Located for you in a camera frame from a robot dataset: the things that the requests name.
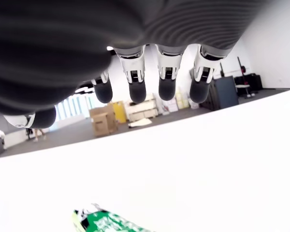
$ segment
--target white wall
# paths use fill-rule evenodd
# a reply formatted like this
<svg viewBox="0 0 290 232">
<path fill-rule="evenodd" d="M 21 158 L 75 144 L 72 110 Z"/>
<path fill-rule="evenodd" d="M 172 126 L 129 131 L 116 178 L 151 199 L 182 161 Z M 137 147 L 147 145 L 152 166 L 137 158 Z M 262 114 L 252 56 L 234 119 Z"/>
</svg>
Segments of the white wall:
<svg viewBox="0 0 290 232">
<path fill-rule="evenodd" d="M 49 132 L 49 128 L 43 129 L 43 132 L 44 133 L 48 133 Z M 23 143 L 27 139 L 28 139 L 28 136 L 26 135 L 26 129 L 9 133 L 9 134 L 5 135 L 5 138 L 4 138 L 5 149 L 8 149 L 9 147 L 12 147 L 14 145 Z"/>
<path fill-rule="evenodd" d="M 246 67 L 246 73 L 254 73 L 255 71 L 251 68 L 250 59 L 245 47 L 245 44 L 242 39 L 240 39 L 232 51 L 228 54 L 226 58 L 221 61 L 223 71 L 225 76 L 241 76 L 241 68 L 238 63 L 237 57 L 239 57 L 241 64 Z M 217 71 L 214 74 L 214 78 L 220 78 L 220 66 L 218 67 Z"/>
<path fill-rule="evenodd" d="M 278 1 L 248 28 L 243 40 L 265 88 L 290 88 L 290 0 Z"/>
<path fill-rule="evenodd" d="M 187 47 L 183 54 L 180 69 L 176 78 L 176 87 L 182 93 L 189 93 L 191 78 L 189 70 L 193 68 L 194 58 L 197 52 L 197 45 L 191 44 Z M 240 57 L 242 65 L 246 66 L 247 73 L 251 72 L 250 61 L 244 47 L 243 41 L 240 40 L 227 58 L 222 61 L 224 72 L 227 75 L 241 75 L 240 66 L 237 61 L 237 56 Z M 112 63 L 109 67 L 109 77 L 113 89 L 112 101 L 125 101 L 130 99 L 129 86 L 119 58 L 113 56 Z M 220 66 L 215 73 L 215 78 L 220 77 Z M 157 100 L 160 100 L 158 94 L 159 72 L 156 48 L 154 45 L 147 46 L 145 49 L 145 84 L 147 93 L 154 93 Z"/>
</svg>

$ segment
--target white drawer unit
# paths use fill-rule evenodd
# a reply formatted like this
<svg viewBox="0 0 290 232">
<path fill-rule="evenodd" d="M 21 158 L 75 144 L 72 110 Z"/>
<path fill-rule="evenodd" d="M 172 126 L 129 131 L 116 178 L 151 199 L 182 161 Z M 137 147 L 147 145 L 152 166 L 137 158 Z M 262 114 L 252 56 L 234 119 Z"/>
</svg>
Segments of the white drawer unit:
<svg viewBox="0 0 290 232">
<path fill-rule="evenodd" d="M 140 104 L 131 104 L 133 104 L 132 101 L 125 103 L 126 114 L 131 122 L 158 115 L 156 99 L 153 94 L 148 94 L 145 101 Z"/>
</svg>

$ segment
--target white table surface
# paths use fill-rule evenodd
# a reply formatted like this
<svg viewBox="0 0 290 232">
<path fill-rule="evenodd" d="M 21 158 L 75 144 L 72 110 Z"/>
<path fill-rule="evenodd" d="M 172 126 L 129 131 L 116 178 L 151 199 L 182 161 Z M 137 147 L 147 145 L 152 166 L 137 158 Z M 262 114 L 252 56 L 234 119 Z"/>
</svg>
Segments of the white table surface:
<svg viewBox="0 0 290 232">
<path fill-rule="evenodd" d="M 74 232 L 91 202 L 156 232 L 290 232 L 290 91 L 0 158 L 0 232 Z"/>
</svg>

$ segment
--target cardboard box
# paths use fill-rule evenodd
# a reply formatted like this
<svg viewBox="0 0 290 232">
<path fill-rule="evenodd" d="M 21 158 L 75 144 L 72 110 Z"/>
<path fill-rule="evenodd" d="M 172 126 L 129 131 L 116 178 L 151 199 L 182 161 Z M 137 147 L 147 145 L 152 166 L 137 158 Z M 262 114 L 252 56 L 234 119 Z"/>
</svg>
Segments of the cardboard box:
<svg viewBox="0 0 290 232">
<path fill-rule="evenodd" d="M 89 115 L 96 136 L 108 135 L 118 130 L 112 105 L 91 109 Z"/>
</svg>

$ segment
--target black fingertip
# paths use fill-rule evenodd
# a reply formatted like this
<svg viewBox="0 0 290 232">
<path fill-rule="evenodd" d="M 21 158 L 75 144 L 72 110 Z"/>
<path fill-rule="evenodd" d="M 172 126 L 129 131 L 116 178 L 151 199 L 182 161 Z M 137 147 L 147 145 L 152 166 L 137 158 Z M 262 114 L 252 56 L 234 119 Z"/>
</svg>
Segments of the black fingertip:
<svg viewBox="0 0 290 232">
<path fill-rule="evenodd" d="M 159 96 L 162 100 L 169 101 L 175 95 L 176 79 L 159 78 Z"/>
<path fill-rule="evenodd" d="M 130 97 L 134 103 L 142 103 L 146 98 L 145 80 L 129 83 Z"/>
<path fill-rule="evenodd" d="M 97 98 L 102 103 L 109 103 L 113 98 L 113 91 L 110 79 L 106 83 L 94 85 Z"/>
<path fill-rule="evenodd" d="M 204 81 L 191 82 L 190 86 L 190 98 L 195 103 L 202 103 L 206 100 L 209 91 L 209 84 Z"/>
<path fill-rule="evenodd" d="M 55 107 L 47 110 L 41 110 L 35 113 L 32 129 L 44 129 L 49 128 L 54 124 L 56 120 Z"/>
</svg>

